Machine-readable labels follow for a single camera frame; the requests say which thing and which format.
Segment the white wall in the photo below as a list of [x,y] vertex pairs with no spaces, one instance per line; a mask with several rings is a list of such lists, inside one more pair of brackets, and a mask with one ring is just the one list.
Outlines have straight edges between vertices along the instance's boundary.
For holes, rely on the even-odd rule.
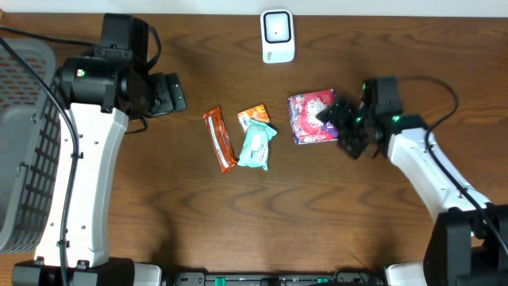
[[5,12],[508,17],[508,0],[0,0]]

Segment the snack bar wrapper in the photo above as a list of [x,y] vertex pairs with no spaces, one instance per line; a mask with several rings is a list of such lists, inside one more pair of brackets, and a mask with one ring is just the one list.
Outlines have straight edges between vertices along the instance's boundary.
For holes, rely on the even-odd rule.
[[239,166],[262,167],[268,170],[268,142],[277,131],[262,122],[249,119],[244,147],[241,149]]
[[316,118],[316,115],[334,100],[333,89],[293,95],[289,98],[289,119],[294,143],[317,143],[336,140],[339,137],[339,130],[332,123],[323,123]]
[[210,132],[210,136],[212,137],[212,145],[214,146],[217,159],[219,159],[222,173],[226,173],[237,164],[237,159],[235,159],[235,153],[233,152],[233,147],[229,140],[228,131],[226,131],[224,122],[222,121],[221,107],[217,106],[209,112],[206,112],[203,118],[208,126],[208,132]]
[[244,129],[244,133],[247,132],[249,119],[254,119],[258,122],[270,123],[267,110],[264,108],[264,104],[254,106],[246,111],[242,111],[238,114],[238,121],[241,127]]

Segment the orange snack wrapper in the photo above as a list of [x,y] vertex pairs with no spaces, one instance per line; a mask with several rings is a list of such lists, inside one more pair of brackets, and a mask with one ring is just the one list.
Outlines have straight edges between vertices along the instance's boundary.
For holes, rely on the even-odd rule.
[[221,165],[222,173],[226,173],[237,164],[231,141],[229,140],[228,131],[225,129],[224,122],[222,121],[221,107],[217,106],[203,115],[208,132],[212,137],[212,146],[215,150],[215,155]]
[[242,111],[238,114],[238,121],[240,122],[241,127],[244,129],[244,133],[248,130],[249,118],[262,123],[270,123],[270,118],[268,117],[267,110],[264,108],[264,104],[254,106],[253,108],[249,108],[246,111]]

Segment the basket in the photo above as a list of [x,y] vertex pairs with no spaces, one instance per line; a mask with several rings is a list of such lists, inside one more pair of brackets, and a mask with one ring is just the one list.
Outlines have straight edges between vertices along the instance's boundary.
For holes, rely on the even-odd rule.
[[[51,84],[56,69],[51,48],[31,39],[6,41]],[[51,209],[59,152],[57,109],[0,48],[0,253],[37,247]]]

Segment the wooden table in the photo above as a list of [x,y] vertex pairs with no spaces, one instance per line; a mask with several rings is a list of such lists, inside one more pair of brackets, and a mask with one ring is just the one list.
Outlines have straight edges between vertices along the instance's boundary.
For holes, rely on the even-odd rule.
[[[163,51],[154,72],[178,72],[189,109],[125,136],[110,205],[113,257],[211,272],[334,271],[421,259],[433,228],[408,179],[389,161],[354,161],[337,143],[295,145],[287,98],[335,88],[358,95],[378,75],[432,75],[460,93],[436,130],[441,148],[493,202],[508,203],[508,20],[295,17],[296,57],[261,60],[251,16],[140,15]],[[99,41],[102,15],[6,14],[3,25]],[[52,44],[59,63],[81,48]],[[155,53],[151,42],[150,53]],[[452,108],[428,83],[400,87],[407,113],[435,122]],[[202,115],[221,105],[239,155],[237,113],[264,103],[279,131],[269,170],[222,175]],[[0,282],[32,254],[0,259]]]

